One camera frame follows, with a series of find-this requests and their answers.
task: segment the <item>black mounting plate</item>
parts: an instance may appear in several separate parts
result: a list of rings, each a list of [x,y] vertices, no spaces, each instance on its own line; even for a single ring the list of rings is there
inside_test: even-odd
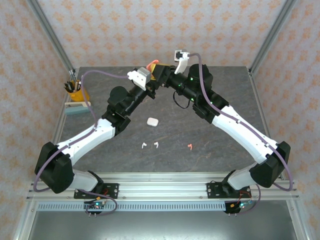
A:
[[[251,198],[251,190],[249,186],[245,186],[240,190],[235,190],[231,192],[229,195],[225,191],[223,191],[221,182],[209,182],[206,184],[206,193],[208,199],[239,199],[240,194],[242,194],[242,199],[250,199]]]
[[[119,193],[119,183],[104,183],[102,192],[99,192],[98,194],[105,195],[105,190],[107,190],[106,196],[109,196],[113,199],[118,198],[118,193]],[[91,194],[86,194],[80,190],[77,192],[74,191],[73,198],[74,199],[95,199],[97,196],[91,195]]]

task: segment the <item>black cable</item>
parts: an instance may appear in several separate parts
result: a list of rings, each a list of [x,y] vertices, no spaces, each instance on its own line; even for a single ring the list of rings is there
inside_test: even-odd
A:
[[[188,105],[186,107],[183,107],[183,106],[180,106],[179,103],[176,101],[176,98],[175,98],[175,94],[176,94],[177,91],[174,91],[173,93],[173,101],[175,102],[175,104],[177,104],[180,108],[182,109],[187,109],[190,105],[190,100],[188,101]]]

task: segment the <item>marble table surface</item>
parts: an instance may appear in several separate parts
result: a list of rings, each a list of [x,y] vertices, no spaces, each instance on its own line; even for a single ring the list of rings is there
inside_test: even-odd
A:
[[[81,67],[78,78],[86,71],[98,69],[126,75],[132,67]],[[223,96],[249,123],[264,133],[262,119],[246,67],[210,66],[212,89]],[[128,79],[91,73],[85,79],[90,101],[98,118],[107,109],[112,88],[133,87]],[[129,117],[131,123],[116,137],[105,141],[84,155],[74,166],[96,173],[137,172],[229,172],[253,163],[253,158],[222,130],[199,118],[190,105],[178,107],[172,88],[160,87],[155,99],[147,97]],[[182,106],[188,101],[176,96]],[[149,117],[159,120],[157,127],[148,126]],[[67,140],[94,123],[91,114],[66,117],[60,141]]]

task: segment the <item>yellow cup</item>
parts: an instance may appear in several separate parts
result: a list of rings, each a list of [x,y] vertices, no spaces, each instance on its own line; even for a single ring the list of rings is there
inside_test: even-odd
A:
[[[70,95],[70,98],[75,101],[75,102],[84,102],[84,96],[82,95],[82,89],[80,89],[79,91],[76,92],[68,92],[68,94]],[[90,97],[86,91],[86,89],[84,89],[84,94],[86,97],[86,100],[89,101]]]

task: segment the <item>patterned wallpaper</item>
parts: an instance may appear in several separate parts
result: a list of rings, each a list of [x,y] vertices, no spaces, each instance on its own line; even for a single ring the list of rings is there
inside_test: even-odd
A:
[[[270,134],[291,145],[289,167],[320,239],[320,4],[299,0],[255,75]]]
[[[252,64],[285,0],[39,0],[75,67]]]
[[[11,240],[68,72],[26,0],[0,4],[0,239]]]

